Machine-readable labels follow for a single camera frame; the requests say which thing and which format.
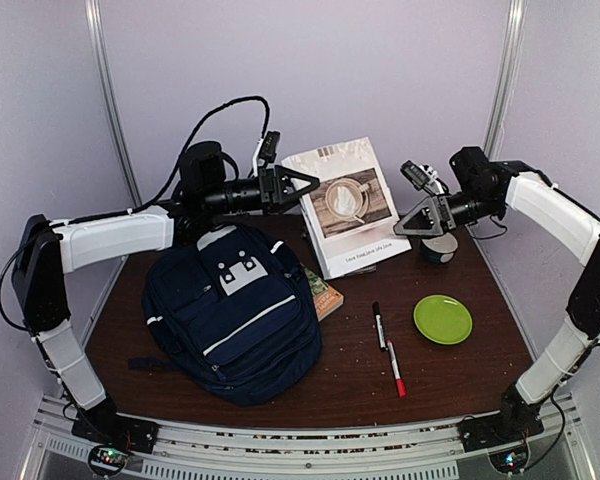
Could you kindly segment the white coffee cover notebook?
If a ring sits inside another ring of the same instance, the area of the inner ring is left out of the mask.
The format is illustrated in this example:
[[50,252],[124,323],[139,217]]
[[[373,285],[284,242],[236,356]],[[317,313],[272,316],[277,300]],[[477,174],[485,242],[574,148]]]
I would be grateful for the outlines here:
[[325,279],[411,249],[393,231],[399,215],[369,138],[294,154],[281,164],[320,179],[300,208]]

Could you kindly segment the navy blue backpack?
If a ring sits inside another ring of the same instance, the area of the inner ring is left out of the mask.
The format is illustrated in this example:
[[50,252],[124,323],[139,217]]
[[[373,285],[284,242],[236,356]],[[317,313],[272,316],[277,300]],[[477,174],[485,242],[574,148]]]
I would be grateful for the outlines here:
[[174,248],[149,269],[146,325],[166,362],[132,369],[181,370],[238,406],[266,403],[317,363],[322,335],[304,267],[282,240],[238,223]]

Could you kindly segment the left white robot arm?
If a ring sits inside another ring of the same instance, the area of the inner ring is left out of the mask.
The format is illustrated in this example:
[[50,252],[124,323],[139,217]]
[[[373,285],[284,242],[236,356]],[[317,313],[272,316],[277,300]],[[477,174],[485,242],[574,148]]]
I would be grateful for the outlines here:
[[228,180],[219,143],[188,148],[174,196],[142,211],[51,222],[31,217],[12,259],[24,324],[103,444],[124,433],[70,322],[64,278],[115,257],[157,251],[143,293],[147,326],[174,364],[203,389],[240,406],[269,401],[317,362],[321,333],[303,265],[281,240],[227,220],[278,213],[318,187],[275,166]]

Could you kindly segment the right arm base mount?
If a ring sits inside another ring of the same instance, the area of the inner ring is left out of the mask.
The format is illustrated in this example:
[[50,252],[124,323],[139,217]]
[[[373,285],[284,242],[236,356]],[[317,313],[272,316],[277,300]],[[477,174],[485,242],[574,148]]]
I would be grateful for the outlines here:
[[497,472],[522,473],[531,464],[529,438],[544,432],[539,417],[541,406],[541,403],[529,405],[511,391],[502,395],[496,413],[465,416],[458,423],[464,451],[492,450],[489,460]]

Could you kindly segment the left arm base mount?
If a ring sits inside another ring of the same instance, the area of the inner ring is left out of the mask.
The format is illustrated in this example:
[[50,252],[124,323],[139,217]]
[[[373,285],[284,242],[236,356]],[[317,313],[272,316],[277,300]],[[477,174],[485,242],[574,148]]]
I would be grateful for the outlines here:
[[75,402],[71,433],[94,443],[87,454],[87,466],[103,479],[120,474],[137,453],[150,454],[159,433],[154,421],[120,415],[109,398],[92,409]]

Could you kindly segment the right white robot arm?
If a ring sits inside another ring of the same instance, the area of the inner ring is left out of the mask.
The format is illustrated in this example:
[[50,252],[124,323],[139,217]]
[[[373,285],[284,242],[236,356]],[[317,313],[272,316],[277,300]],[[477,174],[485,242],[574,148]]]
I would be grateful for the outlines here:
[[558,333],[512,388],[511,397],[518,403],[493,419],[493,433],[510,442],[531,424],[526,406],[544,402],[600,340],[600,216],[520,160],[491,161],[481,148],[470,146],[455,153],[449,165],[460,187],[456,193],[414,162],[401,165],[401,174],[426,196],[394,225],[396,235],[437,238],[484,217],[503,219],[514,211],[559,241],[583,268]]

